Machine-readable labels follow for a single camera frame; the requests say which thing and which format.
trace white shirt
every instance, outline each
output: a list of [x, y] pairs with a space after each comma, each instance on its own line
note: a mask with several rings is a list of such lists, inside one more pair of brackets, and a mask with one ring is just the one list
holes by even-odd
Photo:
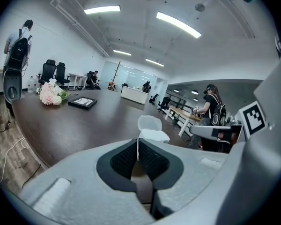
[[[27, 27], [23, 27], [22, 28], [22, 38], [29, 38], [30, 33], [29, 33], [29, 29]], [[11, 49], [11, 47], [14, 45], [14, 43], [19, 39], [19, 30], [11, 33], [8, 38], [7, 38], [7, 42], [9, 43], [9, 47], [8, 47], [8, 51]], [[28, 53], [31, 49], [31, 45], [32, 45], [32, 38], [28, 41]]]

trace white cable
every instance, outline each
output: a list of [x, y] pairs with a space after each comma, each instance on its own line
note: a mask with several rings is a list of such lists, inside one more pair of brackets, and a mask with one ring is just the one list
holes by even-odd
[[26, 147], [23, 146], [23, 141], [24, 141], [24, 140], [25, 140], [25, 138], [22, 139], [21, 145], [22, 145], [23, 148], [26, 148]]
[[11, 150], [17, 145], [17, 143], [18, 143], [19, 141], [23, 140], [23, 139], [24, 139], [24, 137], [21, 138], [20, 140], [18, 140], [10, 149], [8, 149], [8, 151], [7, 151], [6, 155], [5, 155], [5, 162], [4, 162], [4, 165], [3, 165], [3, 173], [2, 173], [2, 178], [1, 178], [1, 180], [0, 180], [0, 183], [3, 181], [4, 169], [5, 169], [5, 165], [6, 165], [6, 161], [7, 161], [7, 154], [8, 154], [8, 152], [11, 151]]

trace person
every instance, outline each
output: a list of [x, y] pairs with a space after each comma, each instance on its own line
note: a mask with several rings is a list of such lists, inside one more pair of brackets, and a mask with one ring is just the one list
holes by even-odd
[[[193, 110], [193, 114], [200, 114], [200, 113], [205, 113], [203, 115], [202, 120], [199, 123], [199, 126], [211, 126], [211, 119], [214, 114], [215, 108], [218, 106], [218, 104], [222, 103], [219, 91], [217, 87], [213, 84], [209, 84], [206, 87], [207, 97], [206, 97], [206, 102], [203, 108], [198, 109], [198, 110]], [[193, 135], [191, 142], [188, 145], [189, 148], [191, 149], [199, 149], [202, 148], [202, 141], [201, 138], [197, 135]]]
[[90, 88], [92, 90], [95, 90], [95, 89], [101, 90], [101, 88], [97, 84], [97, 80], [98, 80], [97, 74], [98, 74], [98, 71], [96, 70], [93, 73], [93, 75], [90, 77]]
[[151, 85], [150, 81], [147, 81], [143, 86], [142, 86], [142, 91], [145, 93], [149, 93], [151, 90]]
[[[30, 35], [30, 30], [31, 30], [32, 26], [33, 26], [33, 21], [31, 19], [29, 19], [22, 26], [21, 37], [19, 37], [19, 34], [20, 34], [19, 30], [16, 30], [16, 31], [12, 32], [8, 36], [8, 38], [6, 40], [6, 43], [5, 43], [5, 47], [4, 47], [4, 54], [6, 54], [6, 58], [5, 58], [5, 61], [4, 61], [3, 75], [4, 75], [4, 73], [7, 69], [6, 68], [6, 61], [7, 61], [8, 56], [9, 56], [9, 51], [18, 39], [20, 39], [20, 38], [27, 38], [28, 39], [28, 55], [29, 55], [30, 50], [31, 50], [31, 46], [32, 46], [32, 36]], [[14, 115], [14, 111], [12, 109], [11, 104], [8, 101], [5, 101], [5, 103], [6, 103], [7, 108], [9, 109], [10, 115], [14, 118], [15, 115]]]

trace trash can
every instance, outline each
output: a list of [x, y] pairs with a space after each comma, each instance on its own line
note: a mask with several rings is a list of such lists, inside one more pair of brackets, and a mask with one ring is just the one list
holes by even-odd
[[178, 118], [174, 118], [174, 120], [172, 121], [172, 124], [175, 126], [178, 124], [179, 119]]

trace flower bouquet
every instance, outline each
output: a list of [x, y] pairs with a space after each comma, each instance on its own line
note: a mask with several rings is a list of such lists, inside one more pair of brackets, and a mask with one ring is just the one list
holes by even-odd
[[50, 78], [49, 82], [45, 82], [41, 88], [37, 89], [37, 94], [39, 94], [39, 99], [43, 104], [56, 106], [69, 96], [66, 91], [56, 85], [56, 79], [52, 78]]

